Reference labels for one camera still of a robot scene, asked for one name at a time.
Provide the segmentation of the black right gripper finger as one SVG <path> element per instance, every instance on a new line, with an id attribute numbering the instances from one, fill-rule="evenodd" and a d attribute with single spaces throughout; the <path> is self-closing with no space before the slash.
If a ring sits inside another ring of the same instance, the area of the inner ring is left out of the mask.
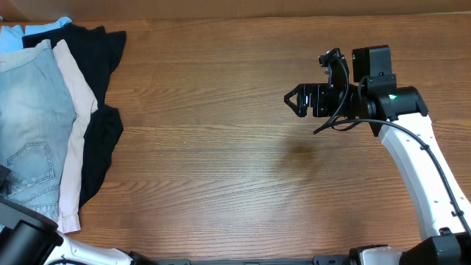
<path id="1" fill-rule="evenodd" d="M 290 92 L 288 92 L 285 96 L 284 96 L 284 99 L 285 100 L 289 100 L 291 97 L 293 96 L 300 96 L 300 97 L 304 97 L 305 95 L 305 85 L 304 84 L 299 84 L 297 85 L 293 90 L 291 90 Z"/>
<path id="2" fill-rule="evenodd" d="M 294 111 L 298 117 L 307 116 L 307 103 L 304 96 L 288 96 L 284 102 Z"/>

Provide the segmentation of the light blue denim shorts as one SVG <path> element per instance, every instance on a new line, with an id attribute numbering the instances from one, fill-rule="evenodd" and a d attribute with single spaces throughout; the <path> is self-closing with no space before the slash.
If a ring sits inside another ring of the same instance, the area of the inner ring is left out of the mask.
<path id="1" fill-rule="evenodd" d="M 1 55 L 1 164 L 5 196 L 52 220 L 76 118 L 49 40 Z"/>

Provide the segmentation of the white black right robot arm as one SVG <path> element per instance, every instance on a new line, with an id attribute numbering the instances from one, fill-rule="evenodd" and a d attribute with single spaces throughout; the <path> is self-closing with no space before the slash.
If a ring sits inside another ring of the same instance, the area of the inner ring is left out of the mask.
<path id="1" fill-rule="evenodd" d="M 301 83 L 284 96 L 299 117 L 312 109 L 331 128 L 369 124 L 395 162 L 419 221 L 421 242 L 409 250 L 387 244 L 352 248 L 348 255 L 319 256 L 314 264 L 469 264 L 470 201 L 459 187 L 433 132 L 424 99 L 415 87 L 400 88 L 389 46 L 353 50 L 349 69 L 340 49 L 319 56 L 326 83 Z"/>

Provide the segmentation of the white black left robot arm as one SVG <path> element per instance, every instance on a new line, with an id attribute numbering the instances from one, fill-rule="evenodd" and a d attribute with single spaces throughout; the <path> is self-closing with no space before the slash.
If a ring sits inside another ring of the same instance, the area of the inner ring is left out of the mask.
<path id="1" fill-rule="evenodd" d="M 154 261 L 116 248 L 103 249 L 69 239 L 44 215 L 1 198 L 1 263 L 4 265 L 145 265 Z"/>

